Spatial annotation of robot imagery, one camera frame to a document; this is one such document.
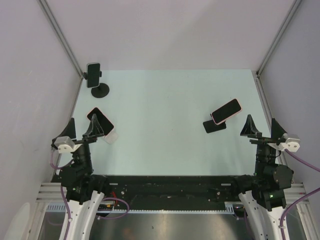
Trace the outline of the pink case phone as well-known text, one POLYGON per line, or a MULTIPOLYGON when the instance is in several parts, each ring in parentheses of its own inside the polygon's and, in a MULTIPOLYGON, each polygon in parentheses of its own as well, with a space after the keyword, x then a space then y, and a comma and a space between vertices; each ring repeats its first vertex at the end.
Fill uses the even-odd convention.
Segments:
POLYGON ((97 120, 103 130, 104 136, 107 136, 108 134, 110 134, 115 126, 113 125, 113 123, 105 116, 105 114, 97 107, 93 108, 88 114, 87 114, 87 118, 89 120, 92 119, 93 115, 96 115, 97 120))
POLYGON ((224 123, 229 118, 240 113, 242 111, 242 106, 239 101, 234 98, 231 101, 227 102, 220 108, 216 109, 211 113, 211 118, 216 125, 224 123))

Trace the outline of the white phone stand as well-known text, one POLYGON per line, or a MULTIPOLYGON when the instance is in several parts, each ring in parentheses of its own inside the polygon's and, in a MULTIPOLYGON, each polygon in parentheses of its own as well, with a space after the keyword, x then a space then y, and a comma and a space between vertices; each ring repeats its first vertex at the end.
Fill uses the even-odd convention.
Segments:
POLYGON ((105 135, 104 137, 103 137, 103 140, 106 142, 106 143, 108 143, 108 144, 110 144, 110 145, 112 145, 117 139, 118 139, 118 134, 116 133, 116 131, 115 130, 112 130, 112 131, 110 131, 109 133, 108 133, 108 135, 105 135))

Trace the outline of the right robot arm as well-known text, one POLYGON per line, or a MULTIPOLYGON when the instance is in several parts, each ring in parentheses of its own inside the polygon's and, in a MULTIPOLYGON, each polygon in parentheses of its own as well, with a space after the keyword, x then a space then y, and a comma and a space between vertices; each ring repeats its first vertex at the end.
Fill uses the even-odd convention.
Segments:
POLYGON ((247 116, 240 135, 256 145, 255 169, 253 175, 235 177, 230 194, 243 204, 255 240, 288 240, 283 213, 287 206, 285 190, 292 186, 294 171, 276 163, 276 155, 297 152, 301 140, 287 133, 275 118, 271 120, 271 136, 265 137, 251 115, 247 116))

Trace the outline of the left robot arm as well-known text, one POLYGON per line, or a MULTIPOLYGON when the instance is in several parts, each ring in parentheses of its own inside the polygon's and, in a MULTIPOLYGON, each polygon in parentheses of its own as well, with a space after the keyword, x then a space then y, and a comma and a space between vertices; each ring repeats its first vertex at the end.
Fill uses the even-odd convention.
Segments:
POLYGON ((76 139, 75 120, 71 118, 62 133, 52 139, 51 147, 59 154, 70 153, 72 159, 58 167, 60 193, 66 208, 60 239, 87 240, 102 200, 110 196, 107 177, 93 173, 90 144, 104 131, 93 114, 81 140, 76 139))

